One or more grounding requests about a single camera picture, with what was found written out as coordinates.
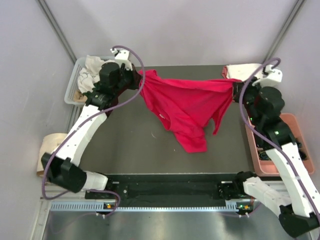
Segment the red t-shirt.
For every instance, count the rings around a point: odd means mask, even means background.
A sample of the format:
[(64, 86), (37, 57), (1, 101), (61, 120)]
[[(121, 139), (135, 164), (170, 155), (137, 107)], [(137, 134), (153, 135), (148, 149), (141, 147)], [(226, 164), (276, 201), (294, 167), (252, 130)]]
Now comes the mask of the red t-shirt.
[(154, 69), (145, 72), (140, 92), (147, 108), (187, 153), (207, 151), (204, 128), (214, 121), (213, 134), (233, 102), (238, 79), (187, 80), (162, 78)]

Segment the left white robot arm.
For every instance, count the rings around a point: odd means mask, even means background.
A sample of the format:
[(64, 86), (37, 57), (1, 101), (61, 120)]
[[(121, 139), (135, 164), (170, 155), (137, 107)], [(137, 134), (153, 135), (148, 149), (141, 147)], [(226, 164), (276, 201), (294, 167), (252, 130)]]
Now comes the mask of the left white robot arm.
[(82, 170), (82, 155), (98, 130), (111, 112), (120, 107), (119, 96), (126, 90), (137, 90), (142, 76), (133, 64), (118, 63), (115, 60), (104, 62), (96, 75), (86, 96), (79, 119), (63, 141), (51, 153), (41, 156), (44, 168), (42, 182), (55, 184), (69, 192), (78, 193), (96, 190), (102, 198), (109, 198), (114, 191), (106, 175)]

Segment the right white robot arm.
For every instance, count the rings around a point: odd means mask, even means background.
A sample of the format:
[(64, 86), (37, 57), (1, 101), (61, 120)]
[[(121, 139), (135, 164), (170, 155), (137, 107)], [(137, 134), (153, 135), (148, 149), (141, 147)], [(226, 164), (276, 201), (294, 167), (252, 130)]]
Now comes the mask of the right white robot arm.
[(276, 166), (288, 196), (250, 171), (236, 175), (233, 192), (239, 198), (248, 195), (257, 199), (278, 217), (289, 236), (297, 238), (320, 227), (320, 192), (303, 165), (291, 129), (280, 117), (285, 106), (281, 92), (254, 84), (254, 79), (234, 82), (233, 100), (240, 105), (242, 120), (258, 146)]

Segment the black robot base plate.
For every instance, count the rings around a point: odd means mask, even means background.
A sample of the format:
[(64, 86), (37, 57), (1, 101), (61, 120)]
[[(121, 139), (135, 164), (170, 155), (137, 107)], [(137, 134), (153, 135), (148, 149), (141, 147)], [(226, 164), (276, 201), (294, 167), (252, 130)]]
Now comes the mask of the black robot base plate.
[(123, 208), (224, 207), (249, 199), (234, 173), (111, 174), (106, 189), (120, 196)]

